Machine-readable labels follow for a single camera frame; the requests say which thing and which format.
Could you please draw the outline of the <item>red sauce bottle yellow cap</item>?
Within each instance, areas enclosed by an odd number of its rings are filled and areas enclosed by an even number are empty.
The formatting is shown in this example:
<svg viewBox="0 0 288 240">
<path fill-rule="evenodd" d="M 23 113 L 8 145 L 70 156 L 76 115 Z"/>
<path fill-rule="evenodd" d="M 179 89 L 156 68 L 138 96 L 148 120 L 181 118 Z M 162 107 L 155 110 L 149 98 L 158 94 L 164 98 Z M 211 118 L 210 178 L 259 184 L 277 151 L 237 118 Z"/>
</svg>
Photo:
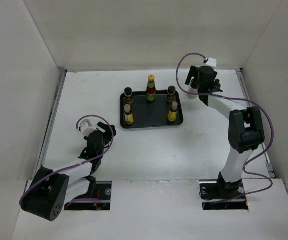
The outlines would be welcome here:
<svg viewBox="0 0 288 240">
<path fill-rule="evenodd" d="M 148 76 L 146 99 L 148 102 L 154 102 L 156 99 L 155 76 L 152 74 Z"/>
</svg>

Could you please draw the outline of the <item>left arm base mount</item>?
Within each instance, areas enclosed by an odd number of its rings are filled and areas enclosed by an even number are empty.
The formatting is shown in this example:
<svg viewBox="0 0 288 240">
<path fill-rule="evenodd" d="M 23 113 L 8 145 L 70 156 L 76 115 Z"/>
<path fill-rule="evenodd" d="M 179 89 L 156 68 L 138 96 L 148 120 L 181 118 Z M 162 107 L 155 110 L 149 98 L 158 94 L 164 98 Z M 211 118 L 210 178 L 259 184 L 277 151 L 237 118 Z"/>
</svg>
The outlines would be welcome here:
<svg viewBox="0 0 288 240">
<path fill-rule="evenodd" d="M 93 176 L 68 186 L 63 209 L 66 211 L 108 211 L 112 195 L 111 181 L 96 181 Z"/>
</svg>

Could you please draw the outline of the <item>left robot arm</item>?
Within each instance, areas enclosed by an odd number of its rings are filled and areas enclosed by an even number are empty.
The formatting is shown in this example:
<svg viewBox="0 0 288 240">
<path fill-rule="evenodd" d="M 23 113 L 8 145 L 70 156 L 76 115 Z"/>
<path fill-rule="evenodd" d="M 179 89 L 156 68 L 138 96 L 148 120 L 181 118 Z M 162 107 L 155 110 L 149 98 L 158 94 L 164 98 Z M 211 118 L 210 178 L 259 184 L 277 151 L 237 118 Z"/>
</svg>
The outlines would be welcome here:
<svg viewBox="0 0 288 240">
<path fill-rule="evenodd" d="M 52 222 L 62 210 L 96 211 L 108 206 L 108 188 L 97 184 L 93 174 L 116 136 L 115 127 L 99 122 L 92 128 L 83 120 L 78 131 L 86 141 L 78 158 L 58 170 L 41 167 L 19 200 L 21 210 Z"/>
</svg>

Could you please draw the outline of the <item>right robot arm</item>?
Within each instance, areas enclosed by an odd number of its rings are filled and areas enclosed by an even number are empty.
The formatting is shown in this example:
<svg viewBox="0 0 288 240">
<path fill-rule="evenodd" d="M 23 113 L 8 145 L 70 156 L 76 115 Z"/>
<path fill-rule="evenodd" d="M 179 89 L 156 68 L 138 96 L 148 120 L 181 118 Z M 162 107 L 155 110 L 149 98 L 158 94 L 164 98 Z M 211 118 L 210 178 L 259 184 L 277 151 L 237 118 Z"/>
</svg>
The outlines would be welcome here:
<svg viewBox="0 0 288 240">
<path fill-rule="evenodd" d="M 190 95 L 198 94 L 207 107 L 228 119 L 230 152 L 215 185 L 217 194 L 227 198 L 240 187 L 243 165 L 264 142 L 265 135 L 258 107 L 244 107 L 221 95 L 214 95 L 222 92 L 216 77 L 217 72 L 210 66 L 191 66 L 185 84 L 190 87 Z"/>
</svg>

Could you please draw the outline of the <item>black-cap grinder bottle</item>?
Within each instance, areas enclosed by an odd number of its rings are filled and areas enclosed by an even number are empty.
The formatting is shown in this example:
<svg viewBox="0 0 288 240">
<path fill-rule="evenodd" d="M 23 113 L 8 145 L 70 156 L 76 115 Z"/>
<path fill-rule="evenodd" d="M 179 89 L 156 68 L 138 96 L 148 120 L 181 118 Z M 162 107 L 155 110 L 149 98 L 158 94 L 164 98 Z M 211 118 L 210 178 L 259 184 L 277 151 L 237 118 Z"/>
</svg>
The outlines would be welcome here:
<svg viewBox="0 0 288 240">
<path fill-rule="evenodd" d="M 220 80 L 219 79 L 216 79 L 214 81 L 214 88 L 216 89 L 217 92 L 222 92 L 221 84 L 220 84 Z"/>
<path fill-rule="evenodd" d="M 189 86 L 187 96 L 191 99 L 196 99 L 198 97 L 198 89 Z"/>
</svg>

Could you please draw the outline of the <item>black plastic tray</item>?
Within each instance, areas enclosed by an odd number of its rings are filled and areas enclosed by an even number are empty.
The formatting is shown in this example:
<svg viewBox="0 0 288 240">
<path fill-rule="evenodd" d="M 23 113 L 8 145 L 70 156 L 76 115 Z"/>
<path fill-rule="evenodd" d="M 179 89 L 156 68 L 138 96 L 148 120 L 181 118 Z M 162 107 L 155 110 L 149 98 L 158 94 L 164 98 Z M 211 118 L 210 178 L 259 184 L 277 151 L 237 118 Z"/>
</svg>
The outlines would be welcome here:
<svg viewBox="0 0 288 240">
<path fill-rule="evenodd" d="M 124 105 L 126 104 L 126 97 L 123 93 L 119 96 L 120 126 L 124 129 L 174 127 L 179 126 L 184 122 L 178 92 L 175 92 L 174 95 L 174 100 L 178 103 L 175 122 L 169 122 L 167 120 L 171 107 L 171 103 L 166 100 L 167 90 L 158 90 L 156 92 L 156 100 L 154 102 L 148 102 L 146 100 L 145 91 L 133 92 L 132 99 L 133 102 L 131 103 L 131 111 L 133 114 L 134 122 L 132 124 L 127 124 L 124 117 Z"/>
</svg>

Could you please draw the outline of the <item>yellow-label brown bottle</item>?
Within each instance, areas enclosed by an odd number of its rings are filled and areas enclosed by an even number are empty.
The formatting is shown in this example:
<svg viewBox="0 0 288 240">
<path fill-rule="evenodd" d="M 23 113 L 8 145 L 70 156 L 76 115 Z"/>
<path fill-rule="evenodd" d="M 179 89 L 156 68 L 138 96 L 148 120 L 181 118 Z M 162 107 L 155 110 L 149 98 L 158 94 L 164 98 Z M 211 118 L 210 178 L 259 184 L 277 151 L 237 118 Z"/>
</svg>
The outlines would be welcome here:
<svg viewBox="0 0 288 240">
<path fill-rule="evenodd" d="M 171 103 L 170 110 L 169 110 L 168 117 L 167 117 L 168 122 L 174 123 L 176 121 L 177 110 L 178 110 L 178 103 L 176 101 L 173 101 Z"/>
<path fill-rule="evenodd" d="M 129 104 L 124 105 L 124 120 L 128 125 L 132 125 L 134 122 L 131 106 Z"/>
</svg>

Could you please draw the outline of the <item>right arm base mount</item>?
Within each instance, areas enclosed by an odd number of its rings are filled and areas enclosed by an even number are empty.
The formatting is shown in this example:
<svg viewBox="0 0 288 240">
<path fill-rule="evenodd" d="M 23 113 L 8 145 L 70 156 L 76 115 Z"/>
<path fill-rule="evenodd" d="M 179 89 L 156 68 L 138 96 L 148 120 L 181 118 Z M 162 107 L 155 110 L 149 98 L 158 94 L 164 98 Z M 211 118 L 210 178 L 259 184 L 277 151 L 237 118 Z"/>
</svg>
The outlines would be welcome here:
<svg viewBox="0 0 288 240">
<path fill-rule="evenodd" d="M 222 182 L 202 182 L 199 184 L 199 195 L 205 211 L 248 210 L 242 180 L 233 184 Z"/>
</svg>

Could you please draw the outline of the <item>small spice jar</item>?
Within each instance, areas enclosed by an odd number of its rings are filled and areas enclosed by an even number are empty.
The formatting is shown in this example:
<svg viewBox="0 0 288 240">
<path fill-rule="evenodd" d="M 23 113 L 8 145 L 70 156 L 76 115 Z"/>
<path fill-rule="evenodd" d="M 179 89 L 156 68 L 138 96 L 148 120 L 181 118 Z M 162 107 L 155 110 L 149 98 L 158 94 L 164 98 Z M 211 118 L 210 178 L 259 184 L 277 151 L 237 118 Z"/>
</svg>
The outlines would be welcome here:
<svg viewBox="0 0 288 240">
<path fill-rule="evenodd" d="M 130 87 L 126 87 L 124 89 L 124 96 L 126 98 L 126 104 L 131 104 L 133 102 L 132 99 L 132 89 Z"/>
<path fill-rule="evenodd" d="M 167 98 L 166 98 L 167 102 L 169 102 L 169 103 L 173 102 L 175 92 L 176 92 L 176 88 L 174 86 L 171 85 L 168 87 Z"/>
</svg>

